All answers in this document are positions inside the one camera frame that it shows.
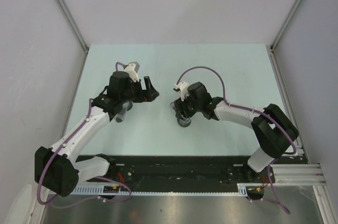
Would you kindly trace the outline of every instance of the enclosure wall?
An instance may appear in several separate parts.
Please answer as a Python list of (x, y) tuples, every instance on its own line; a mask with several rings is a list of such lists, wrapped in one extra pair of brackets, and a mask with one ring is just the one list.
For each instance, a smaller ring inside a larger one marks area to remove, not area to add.
[(20, 223), (35, 201), (34, 153), (60, 138), (85, 54), (54, 0), (0, 3), (0, 223), (25, 188), (8, 219)]
[(271, 44), (295, 0), (65, 0), (90, 44)]
[(312, 163), (338, 206), (338, 0), (304, 0), (276, 57)]

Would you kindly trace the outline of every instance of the stainless steel surface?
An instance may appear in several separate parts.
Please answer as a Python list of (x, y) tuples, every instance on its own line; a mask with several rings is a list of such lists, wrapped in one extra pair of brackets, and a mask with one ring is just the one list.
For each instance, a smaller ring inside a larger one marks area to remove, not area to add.
[[(41, 223), (323, 223), (311, 186), (276, 189), (290, 216), (274, 203), (250, 203), (243, 197), (140, 196), (123, 203), (92, 200), (65, 210), (47, 206)], [(55, 204), (70, 204), (84, 197), (58, 198)], [(265, 197), (273, 198), (270, 189)]]
[(65, 4), (64, 0), (55, 0), (57, 5), (59, 6), (62, 14), (64, 15), (65, 19), (67, 20), (70, 28), (72, 29), (74, 35), (76, 36), (77, 40), (79, 41), (81, 47), (83, 48), (84, 52), (88, 52), (88, 46), (86, 45), (86, 42), (84, 41), (81, 32), (73, 18), (73, 16), (71, 15), (67, 5)]

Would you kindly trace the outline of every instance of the black bracket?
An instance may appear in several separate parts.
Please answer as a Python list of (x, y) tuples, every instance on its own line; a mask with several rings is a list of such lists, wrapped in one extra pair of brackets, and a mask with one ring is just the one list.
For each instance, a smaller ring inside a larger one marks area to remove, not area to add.
[[(35, 152), (34, 179), (37, 183), (40, 180), (44, 167), (53, 154), (54, 152), (51, 149), (43, 146)], [(78, 184), (78, 173), (79, 171), (73, 167), (67, 156), (56, 155), (46, 172), (42, 185), (56, 194), (66, 197)]]
[[(264, 112), (270, 115), (286, 131), (292, 141), (299, 136), (296, 127), (277, 105), (270, 104), (264, 108)], [(279, 158), (289, 148), (290, 142), (281, 130), (277, 127), (271, 128), (270, 124), (270, 120), (263, 115), (255, 117), (251, 122), (252, 129), (262, 150), (273, 158)]]

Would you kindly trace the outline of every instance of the purple cable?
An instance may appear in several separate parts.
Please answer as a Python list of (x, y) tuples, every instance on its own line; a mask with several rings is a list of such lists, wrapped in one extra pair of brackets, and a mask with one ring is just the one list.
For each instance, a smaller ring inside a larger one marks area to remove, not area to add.
[[(86, 115), (86, 119), (90, 117), (90, 113), (91, 113), (91, 101), (92, 99), (89, 99), (89, 108), (88, 108), (88, 113)], [(63, 142), (63, 144), (67, 144), (73, 137), (74, 135), (79, 131), (81, 130), (81, 128), (86, 124), (86, 119), (83, 120), (83, 122), (79, 125), (78, 128), (76, 128), (74, 130), (74, 132), (72, 132), (66, 139), (65, 141)], [(63, 144), (61, 144), (57, 150), (53, 153), (53, 155), (49, 158), (49, 160), (47, 161), (42, 173), (41, 173), (41, 176), (40, 176), (40, 179), (39, 179), (39, 183), (37, 185), (37, 192), (36, 192), (36, 199), (38, 201), (39, 204), (41, 205), (46, 205), (46, 204), (49, 204), (50, 202), (52, 202), (58, 195), (54, 195), (52, 198), (50, 198), (49, 200), (47, 200), (46, 202), (42, 201), (41, 199), (41, 187), (42, 187), (42, 181), (44, 179), (44, 177), (46, 176), (46, 173), (47, 173), (47, 170), (49, 168), (49, 166), (51, 165), (51, 163), (53, 162), (54, 158), (57, 156), (57, 154), (61, 151), (61, 149), (63, 148)]]
[[(103, 178), (102, 176), (98, 176), (96, 178), (104, 180), (104, 181), (107, 181), (107, 182), (119, 184), (120, 186), (123, 186), (124, 188), (126, 188), (127, 191), (129, 192), (129, 195), (126, 196), (125, 198), (122, 198), (122, 199), (112, 200), (112, 199), (105, 199), (105, 198), (103, 198), (103, 200), (109, 201), (109, 202), (123, 202), (123, 201), (126, 201), (126, 200), (130, 199), (130, 197), (132, 196), (132, 191), (131, 191), (131, 189), (127, 185), (125, 185), (123, 183), (120, 183), (120, 182), (117, 182), (117, 181), (114, 181), (114, 180), (111, 180), (111, 179), (108, 179), (108, 178)], [(91, 197), (87, 197), (85, 199), (79, 200), (78, 202), (75, 202), (73, 204), (69, 204), (68, 206), (56, 206), (54, 203), (51, 203), (51, 206), (53, 206), (54, 208), (57, 208), (57, 209), (66, 209), (66, 208), (71, 208), (71, 207), (77, 206), (78, 204), (81, 204), (81, 203), (83, 203), (83, 202), (85, 202), (87, 200), (100, 199), (100, 198), (101, 197), (99, 197), (99, 196), (91, 196)]]
[(284, 136), (287, 138), (287, 140), (290, 142), (290, 145), (292, 146), (293, 148), (293, 152), (292, 153), (287, 153), (287, 154), (295, 154), (297, 153), (297, 149), (296, 149), (296, 146), (294, 144), (294, 142), (292, 141), (292, 139), (290, 138), (290, 136), (286, 133), (286, 131), (272, 118), (270, 117), (269, 115), (263, 113), (262, 111), (259, 111), (259, 110), (256, 110), (256, 109), (252, 109), (252, 108), (249, 108), (249, 107), (246, 107), (246, 106), (242, 106), (242, 105), (237, 105), (237, 104), (231, 104), (230, 102), (228, 102), (227, 98), (226, 98), (226, 86), (224, 84), (224, 81), (222, 79), (222, 77), (220, 76), (220, 74), (218, 72), (216, 72), (215, 70), (209, 68), (209, 67), (205, 67), (205, 66), (197, 66), (197, 67), (192, 67), (192, 68), (189, 68), (187, 70), (185, 70), (181, 76), (179, 77), (178, 81), (176, 84), (179, 84), (181, 79), (183, 78), (183, 76), (191, 71), (191, 70), (194, 70), (194, 69), (207, 69), (209, 71), (212, 71), (213, 73), (215, 73), (218, 78), (220, 79), (221, 81), (221, 84), (222, 84), (222, 89), (223, 89), (223, 99), (224, 99), (224, 102), (226, 105), (228, 106), (232, 106), (232, 107), (235, 107), (235, 108), (239, 108), (239, 109), (244, 109), (244, 110), (247, 110), (247, 111), (252, 111), (254, 113), (258, 113), (262, 116), (265, 116), (266, 118), (268, 118), (273, 124), (275, 124), (275, 126), (284, 134)]
[(124, 68), (126, 65), (121, 63), (121, 62), (116, 62), (115, 63), (115, 71), (118, 71), (118, 66), (122, 66)]
[[(225, 86), (225, 84), (224, 84), (224, 81), (223, 81), (223, 79), (222, 79), (222, 77), (219, 75), (219, 73), (217, 73), (215, 70), (213, 70), (213, 69), (211, 69), (211, 68), (209, 68), (209, 67), (205, 67), (205, 66), (197, 66), (197, 67), (192, 67), (192, 68), (189, 68), (189, 69), (187, 69), (187, 70), (185, 70), (182, 74), (181, 74), (181, 76), (179, 77), (179, 79), (178, 79), (178, 81), (177, 81), (177, 85), (180, 83), (180, 81), (181, 81), (181, 79), (183, 78), (183, 76), (187, 73), (187, 72), (189, 72), (189, 71), (191, 71), (191, 70), (194, 70), (194, 69), (207, 69), (207, 70), (209, 70), (209, 71), (212, 71), (212, 72), (214, 72), (217, 76), (218, 76), (218, 78), (220, 79), (220, 81), (221, 81), (221, 84), (222, 84), (222, 89), (223, 89), (223, 99), (224, 99), (224, 102), (225, 102), (225, 104), (226, 105), (228, 105), (228, 106), (231, 106), (231, 107), (234, 107), (234, 108), (239, 108), (239, 109), (244, 109), (244, 110), (247, 110), (247, 111), (251, 111), (251, 112), (254, 112), (254, 113), (258, 113), (258, 114), (260, 114), (260, 115), (262, 115), (262, 116), (264, 116), (264, 117), (266, 117), (267, 119), (269, 119), (283, 134), (284, 134), (284, 136), (288, 139), (288, 141), (290, 142), (290, 144), (291, 144), (291, 146), (292, 146), (292, 148), (293, 148), (293, 151), (291, 152), (291, 153), (286, 153), (286, 154), (295, 154), (295, 153), (297, 153), (297, 149), (296, 149), (296, 146), (295, 146), (295, 144), (294, 144), (294, 142), (292, 141), (292, 139), (290, 138), (290, 136), (286, 133), (286, 131), (272, 118), (272, 117), (270, 117), (270, 115), (267, 115), (267, 114), (265, 114), (265, 113), (263, 113), (262, 111), (260, 111), (260, 110), (256, 110), (256, 109), (253, 109), (253, 108), (249, 108), (249, 107), (246, 107), (246, 106), (242, 106), (242, 105), (237, 105), (237, 104), (231, 104), (230, 102), (228, 102), (227, 101), (227, 98), (226, 98), (226, 86)], [(274, 162), (275, 161), (277, 161), (277, 159), (274, 159), (269, 165), (268, 165), (268, 167), (267, 167), (267, 172), (268, 172), (268, 174), (270, 174), (270, 165), (272, 165), (272, 164), (274, 164)], [(269, 202), (275, 202), (275, 203), (278, 203), (280, 206), (281, 206), (281, 208), (287, 213), (287, 214), (291, 214), (291, 212), (290, 212), (290, 210), (289, 209), (287, 209), (287, 207), (286, 206), (284, 206), (283, 205), (283, 203), (282, 203), (282, 201), (280, 200), (280, 198), (278, 197), (278, 195), (277, 195), (277, 192), (276, 192), (276, 190), (275, 190), (275, 188), (274, 188), (274, 185), (273, 185), (273, 182), (272, 182), (272, 180), (271, 180), (271, 177), (270, 176), (268, 176), (269, 177), (269, 182), (270, 182), (270, 184), (271, 184), (271, 189), (272, 189), (272, 191), (273, 191), (273, 193), (274, 193), (274, 195), (275, 195), (275, 197), (276, 197), (276, 200), (273, 200), (273, 199), (263, 199), (263, 201), (269, 201)]]

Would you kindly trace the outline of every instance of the purple wire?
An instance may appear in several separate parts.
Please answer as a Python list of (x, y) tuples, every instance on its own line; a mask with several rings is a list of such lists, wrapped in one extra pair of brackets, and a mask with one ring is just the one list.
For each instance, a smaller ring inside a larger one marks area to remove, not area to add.
[[(89, 108), (88, 108), (88, 113), (86, 115), (86, 119), (90, 117), (90, 114), (91, 114), (91, 101), (92, 99), (89, 99)], [(81, 130), (81, 128), (86, 124), (86, 119), (83, 120), (83, 122), (79, 125), (78, 128), (76, 128), (74, 130), (74, 132), (72, 132), (66, 139), (65, 141), (63, 142), (63, 144), (67, 144), (73, 137), (74, 135), (79, 131)], [(41, 176), (40, 176), (40, 179), (39, 179), (39, 183), (37, 185), (37, 192), (36, 192), (36, 199), (38, 201), (39, 204), (41, 205), (46, 205), (46, 204), (49, 204), (50, 202), (52, 202), (58, 195), (54, 195), (52, 198), (50, 198), (49, 200), (47, 201), (42, 201), (41, 199), (41, 188), (42, 188), (42, 181), (44, 180), (44, 177), (46, 176), (46, 173), (47, 173), (47, 170), (49, 168), (49, 166), (51, 165), (51, 163), (53, 162), (53, 160), (55, 159), (55, 157), (57, 156), (57, 154), (62, 150), (63, 148), (63, 144), (61, 144), (57, 150), (52, 154), (52, 156), (49, 158), (49, 160), (47, 161), (42, 173), (41, 173)]]
[(239, 108), (239, 109), (244, 109), (244, 110), (247, 110), (247, 111), (251, 111), (251, 112), (254, 112), (254, 113), (258, 113), (260, 115), (263, 115), (265, 116), (266, 118), (268, 118), (273, 124), (275, 124), (275, 126), (284, 134), (284, 136), (288, 139), (288, 141), (290, 142), (290, 145), (292, 146), (293, 148), (293, 152), (291, 153), (287, 153), (287, 154), (295, 154), (297, 153), (297, 149), (296, 149), (296, 146), (294, 144), (294, 142), (292, 141), (292, 139), (290, 138), (290, 136), (286, 133), (286, 131), (272, 118), (270, 117), (269, 115), (263, 113), (262, 111), (260, 110), (256, 110), (256, 109), (253, 109), (253, 108), (249, 108), (249, 107), (246, 107), (246, 106), (242, 106), (242, 105), (237, 105), (237, 104), (231, 104), (230, 102), (228, 102), (227, 98), (226, 98), (226, 86), (224, 84), (224, 81), (222, 79), (222, 77), (220, 76), (220, 74), (218, 72), (216, 72), (215, 70), (211, 69), (210, 67), (205, 67), (205, 66), (197, 66), (197, 67), (192, 67), (192, 68), (189, 68), (187, 70), (185, 70), (181, 76), (179, 77), (178, 81), (176, 84), (179, 84), (181, 79), (183, 78), (183, 76), (191, 71), (191, 70), (194, 70), (194, 69), (207, 69), (209, 71), (212, 71), (213, 73), (215, 73), (218, 78), (220, 79), (221, 81), (221, 84), (222, 84), (222, 89), (223, 89), (223, 99), (224, 99), (224, 102), (226, 105), (228, 106), (232, 106), (234, 108)]
[[(178, 81), (177, 81), (176, 84), (178, 85), (178, 84), (180, 83), (181, 79), (183, 78), (183, 76), (184, 76), (187, 72), (189, 72), (189, 71), (191, 71), (191, 70), (194, 70), (194, 69), (207, 69), (207, 70), (209, 70), (209, 71), (214, 72), (214, 73), (218, 76), (218, 78), (220, 79), (220, 81), (221, 81), (222, 89), (223, 89), (223, 99), (224, 99), (224, 102), (225, 102), (226, 105), (231, 106), (231, 107), (234, 107), (234, 108), (244, 109), (244, 110), (247, 110), (247, 111), (251, 111), (251, 112), (254, 112), (254, 113), (258, 113), (258, 114), (260, 114), (260, 115), (266, 117), (267, 119), (269, 119), (269, 120), (270, 120), (273, 124), (275, 124), (275, 126), (276, 126), (276, 127), (284, 134), (284, 136), (288, 139), (288, 141), (290, 142), (290, 144), (291, 144), (291, 146), (292, 146), (292, 148), (293, 148), (293, 151), (292, 151), (291, 153), (286, 153), (286, 154), (295, 154), (295, 153), (297, 153), (296, 146), (295, 146), (294, 142), (292, 141), (292, 139), (290, 138), (290, 136), (286, 133), (286, 131), (285, 131), (285, 130), (284, 130), (284, 129), (283, 129), (283, 128), (282, 128), (282, 127), (281, 127), (281, 126), (280, 126), (280, 125), (279, 125), (272, 117), (270, 117), (270, 115), (267, 115), (267, 114), (265, 114), (264, 112), (262, 112), (262, 111), (260, 111), (260, 110), (256, 110), (256, 109), (254, 109), (254, 108), (249, 108), (249, 107), (242, 106), (242, 105), (237, 105), (237, 104), (231, 104), (230, 102), (228, 102), (228, 100), (227, 100), (227, 98), (226, 98), (226, 86), (225, 86), (225, 84), (224, 84), (224, 81), (223, 81), (222, 77), (219, 75), (219, 73), (217, 73), (215, 70), (213, 70), (213, 69), (211, 69), (211, 68), (209, 68), (209, 67), (205, 67), (205, 66), (191, 67), (191, 68), (185, 70), (185, 71), (181, 74), (181, 76), (179, 77), (179, 79), (178, 79)], [(268, 167), (267, 167), (267, 172), (268, 172), (268, 174), (270, 174), (270, 165), (274, 164), (275, 161), (277, 161), (277, 159), (274, 159), (274, 160), (268, 165)], [(270, 182), (270, 184), (271, 184), (271, 189), (272, 189), (272, 191), (273, 191), (273, 193), (274, 193), (274, 195), (275, 195), (275, 197), (276, 197), (276, 200), (273, 200), (273, 199), (263, 199), (263, 201), (269, 201), (269, 202), (275, 202), (275, 203), (278, 203), (278, 204), (281, 206), (281, 208), (282, 208), (287, 214), (291, 214), (290, 210), (287, 209), (287, 207), (286, 207), (285, 205), (283, 205), (282, 201), (281, 201), (280, 198), (278, 197), (277, 192), (276, 192), (276, 190), (275, 190), (275, 188), (274, 188), (273, 182), (272, 182), (272, 180), (271, 180), (271, 177), (270, 177), (270, 176), (268, 176), (268, 177), (269, 177), (269, 182)]]
[[(101, 179), (101, 180), (104, 180), (104, 181), (107, 181), (107, 182), (111, 182), (111, 183), (116, 183), (116, 184), (119, 184), (120, 186), (123, 186), (124, 188), (127, 189), (127, 191), (129, 192), (129, 195), (122, 198), (122, 199), (118, 199), (118, 200), (112, 200), (112, 199), (105, 199), (103, 198), (103, 200), (105, 201), (109, 201), (109, 202), (123, 202), (123, 201), (126, 201), (128, 199), (130, 199), (130, 197), (132, 196), (132, 191), (131, 189), (123, 184), (123, 183), (120, 183), (120, 182), (117, 182), (117, 181), (114, 181), (114, 180), (111, 180), (111, 179), (108, 179), (108, 178), (103, 178), (102, 176), (98, 176), (96, 177), (98, 179)], [(82, 200), (79, 200), (78, 202), (75, 202), (73, 204), (69, 204), (68, 206), (56, 206), (54, 203), (51, 203), (51, 206), (53, 206), (54, 208), (57, 208), (57, 209), (66, 209), (66, 208), (71, 208), (71, 207), (74, 207), (74, 206), (77, 206), (78, 204), (81, 204), (87, 200), (91, 200), (91, 199), (100, 199), (101, 197), (98, 197), (98, 196), (91, 196), (91, 197), (87, 197), (85, 199), (82, 199)]]
[(126, 65), (121, 63), (121, 62), (116, 62), (115, 63), (115, 71), (118, 71), (118, 66), (122, 66), (124, 68)]

